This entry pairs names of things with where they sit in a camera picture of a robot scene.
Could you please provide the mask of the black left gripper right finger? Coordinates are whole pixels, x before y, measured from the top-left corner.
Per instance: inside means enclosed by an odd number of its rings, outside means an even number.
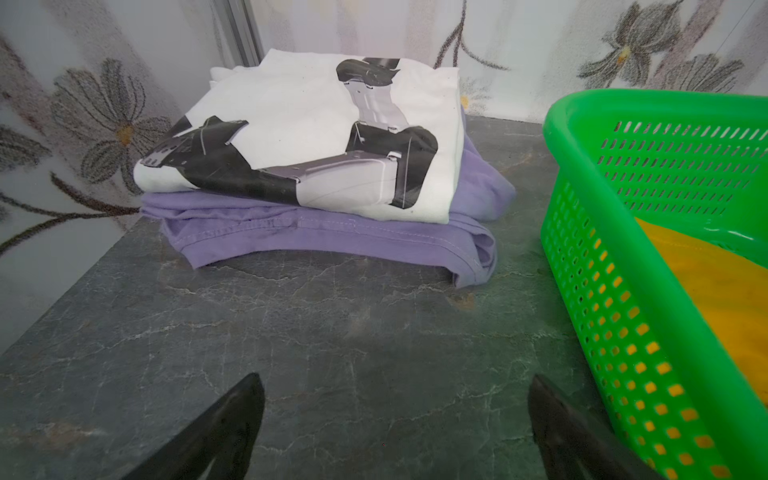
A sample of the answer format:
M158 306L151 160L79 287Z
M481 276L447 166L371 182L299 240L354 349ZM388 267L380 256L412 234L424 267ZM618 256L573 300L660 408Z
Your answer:
M534 441L549 479L661 477L547 377L533 376L527 404Z

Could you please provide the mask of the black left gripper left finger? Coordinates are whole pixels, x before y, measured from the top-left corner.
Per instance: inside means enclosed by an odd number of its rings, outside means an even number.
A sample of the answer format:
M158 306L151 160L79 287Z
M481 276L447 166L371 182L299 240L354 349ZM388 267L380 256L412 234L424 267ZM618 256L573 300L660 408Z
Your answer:
M243 479L265 409L260 376L243 377L127 479Z

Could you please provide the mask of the yellow t-shirt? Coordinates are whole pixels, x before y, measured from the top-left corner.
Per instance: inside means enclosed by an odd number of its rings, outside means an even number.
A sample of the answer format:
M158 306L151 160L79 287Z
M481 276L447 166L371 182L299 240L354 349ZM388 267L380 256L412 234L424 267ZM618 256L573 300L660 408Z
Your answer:
M721 247L638 224L748 380L767 402L767 269Z

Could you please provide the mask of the green plastic basket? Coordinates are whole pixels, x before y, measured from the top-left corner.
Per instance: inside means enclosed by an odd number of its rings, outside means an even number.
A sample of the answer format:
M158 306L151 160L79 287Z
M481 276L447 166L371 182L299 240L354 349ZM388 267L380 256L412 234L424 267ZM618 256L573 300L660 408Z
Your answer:
M767 262L767 100L596 89L549 109L541 230L617 437L669 479L763 479L767 411L642 230Z

